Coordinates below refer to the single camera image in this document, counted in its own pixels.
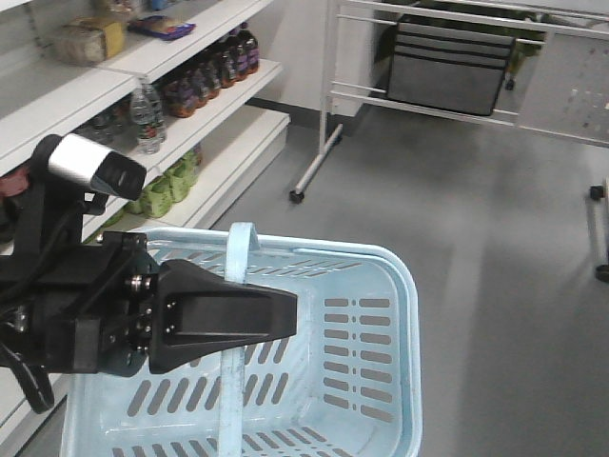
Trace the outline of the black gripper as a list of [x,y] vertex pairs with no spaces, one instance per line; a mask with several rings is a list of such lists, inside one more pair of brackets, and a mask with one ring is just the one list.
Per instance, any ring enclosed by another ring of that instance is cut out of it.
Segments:
[[[107,231],[100,245],[61,247],[17,296],[2,300],[1,341],[51,373],[130,377],[146,360],[145,301],[158,269],[142,232]],[[297,306],[294,293],[166,261],[154,293],[149,372],[293,336]]]

